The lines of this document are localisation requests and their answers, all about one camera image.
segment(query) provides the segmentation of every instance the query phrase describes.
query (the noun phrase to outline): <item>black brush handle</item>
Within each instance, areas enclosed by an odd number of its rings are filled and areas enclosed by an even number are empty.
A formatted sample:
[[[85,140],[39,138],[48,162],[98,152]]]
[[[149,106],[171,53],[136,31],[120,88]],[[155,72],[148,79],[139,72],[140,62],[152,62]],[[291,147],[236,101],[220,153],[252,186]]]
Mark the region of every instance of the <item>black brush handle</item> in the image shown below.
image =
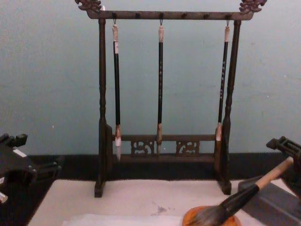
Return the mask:
[[[115,72],[115,105],[116,125],[120,125],[120,91],[119,91],[119,52],[118,41],[114,42],[114,72]]]
[[[158,124],[162,122],[162,93],[163,93],[163,43],[159,42]]]
[[[254,184],[223,201],[220,206],[224,207],[226,210],[225,220],[243,208],[243,206],[246,205],[258,192],[259,187]]]
[[[226,66],[227,66],[227,55],[228,55],[228,42],[224,44],[224,54],[222,60],[222,79],[221,79],[221,92],[220,92],[220,107],[218,111],[218,122],[222,122],[222,107],[224,102],[224,90],[225,90],[225,79],[226,79]]]

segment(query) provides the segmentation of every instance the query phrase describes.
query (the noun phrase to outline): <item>wooden brush handle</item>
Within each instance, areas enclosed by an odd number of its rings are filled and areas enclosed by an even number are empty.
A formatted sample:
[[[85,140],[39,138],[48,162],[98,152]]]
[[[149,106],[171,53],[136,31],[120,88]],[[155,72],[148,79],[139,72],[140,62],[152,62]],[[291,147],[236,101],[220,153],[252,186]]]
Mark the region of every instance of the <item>wooden brush handle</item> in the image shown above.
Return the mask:
[[[272,169],[270,172],[268,172],[266,175],[264,175],[262,178],[260,178],[256,185],[261,190],[264,188],[269,182],[276,179],[278,176],[280,176],[284,171],[286,171],[291,165],[293,164],[293,158],[288,157],[285,161],[280,163],[278,166],[276,166],[274,169]]]

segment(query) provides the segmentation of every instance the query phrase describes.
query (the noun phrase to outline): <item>wall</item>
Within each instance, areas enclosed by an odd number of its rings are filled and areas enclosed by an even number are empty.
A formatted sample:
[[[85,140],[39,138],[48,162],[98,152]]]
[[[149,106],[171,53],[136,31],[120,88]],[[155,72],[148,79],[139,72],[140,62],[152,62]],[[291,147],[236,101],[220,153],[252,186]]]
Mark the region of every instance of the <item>wall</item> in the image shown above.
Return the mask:
[[[239,0],[103,0],[106,9],[238,11]],[[0,133],[29,135],[27,154],[98,152],[98,22],[73,0],[0,3]],[[241,26],[230,152],[301,142],[299,0],[269,0]],[[117,21],[123,134],[155,134],[159,21]],[[163,21],[163,133],[214,133],[224,21]],[[107,122],[115,129],[112,21],[107,21]],[[164,144],[174,151],[175,144]],[[212,152],[213,144],[203,144]]]

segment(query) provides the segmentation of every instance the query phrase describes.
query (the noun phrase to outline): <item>wooden post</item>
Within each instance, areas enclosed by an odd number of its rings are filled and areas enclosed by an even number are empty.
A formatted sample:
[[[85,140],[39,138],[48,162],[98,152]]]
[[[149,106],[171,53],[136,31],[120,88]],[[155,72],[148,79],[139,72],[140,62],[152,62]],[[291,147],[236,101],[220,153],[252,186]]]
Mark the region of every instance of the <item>wooden post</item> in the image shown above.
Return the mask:
[[[234,90],[236,63],[238,56],[238,43],[239,43],[239,32],[240,32],[241,21],[234,21],[234,33],[232,41],[231,60],[228,76],[228,87],[227,87],[227,99],[225,108],[225,117],[222,122],[222,151],[220,155],[221,165],[217,172],[217,179],[222,188],[224,194],[231,193],[231,182],[229,179],[229,137],[231,128],[231,106],[232,106],[232,95]]]
[[[99,23],[99,92],[100,92],[100,119],[98,128],[98,158],[99,174],[95,184],[95,197],[102,197],[103,187],[106,181],[106,126],[105,118],[105,92],[106,92],[106,54],[105,54],[105,19],[98,20]]]

